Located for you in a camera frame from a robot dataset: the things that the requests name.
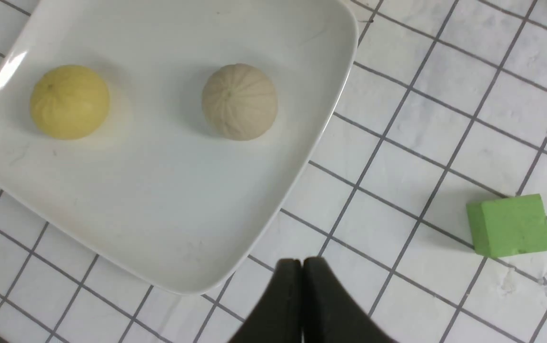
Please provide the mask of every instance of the beige ball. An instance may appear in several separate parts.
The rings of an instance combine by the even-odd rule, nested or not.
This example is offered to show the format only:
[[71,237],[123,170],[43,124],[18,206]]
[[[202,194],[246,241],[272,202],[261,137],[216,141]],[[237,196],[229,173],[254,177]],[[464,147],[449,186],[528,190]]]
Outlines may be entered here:
[[273,125],[278,95],[260,69],[241,63],[225,65],[210,76],[203,88],[201,109],[221,135],[249,141]]

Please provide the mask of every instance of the green block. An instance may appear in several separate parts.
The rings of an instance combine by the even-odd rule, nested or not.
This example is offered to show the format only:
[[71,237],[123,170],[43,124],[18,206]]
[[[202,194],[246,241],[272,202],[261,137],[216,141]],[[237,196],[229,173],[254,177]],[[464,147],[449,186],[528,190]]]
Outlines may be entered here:
[[491,258],[547,251],[547,220],[539,194],[466,205],[474,251]]

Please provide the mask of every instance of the foam block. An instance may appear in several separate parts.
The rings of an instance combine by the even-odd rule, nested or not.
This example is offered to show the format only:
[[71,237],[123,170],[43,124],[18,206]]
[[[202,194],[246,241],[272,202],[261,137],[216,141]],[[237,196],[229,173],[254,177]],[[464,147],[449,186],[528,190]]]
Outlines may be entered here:
[[547,220],[539,194],[466,205],[474,251],[499,258],[547,251]]

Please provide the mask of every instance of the square plate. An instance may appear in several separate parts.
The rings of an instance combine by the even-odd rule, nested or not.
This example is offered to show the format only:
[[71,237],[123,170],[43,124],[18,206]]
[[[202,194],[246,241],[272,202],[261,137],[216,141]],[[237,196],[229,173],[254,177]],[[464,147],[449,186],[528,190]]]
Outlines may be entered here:
[[[339,98],[358,43],[340,0],[41,0],[0,68],[0,187],[99,254],[174,293],[204,293],[278,212]],[[279,113],[254,141],[210,132],[201,90],[247,63]],[[86,65],[109,84],[94,134],[31,122],[33,85]]]

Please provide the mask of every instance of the tiled surface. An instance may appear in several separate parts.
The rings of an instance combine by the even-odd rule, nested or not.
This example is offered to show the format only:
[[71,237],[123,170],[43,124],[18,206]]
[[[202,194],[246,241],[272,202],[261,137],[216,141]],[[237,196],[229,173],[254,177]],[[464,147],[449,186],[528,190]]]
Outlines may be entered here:
[[[484,260],[465,215],[516,193],[547,211],[547,0],[343,1],[366,31],[336,114],[230,282],[166,293],[2,193],[0,335],[223,343],[278,259],[321,254],[402,343],[547,343],[547,252]],[[37,3],[0,0],[0,63]]]

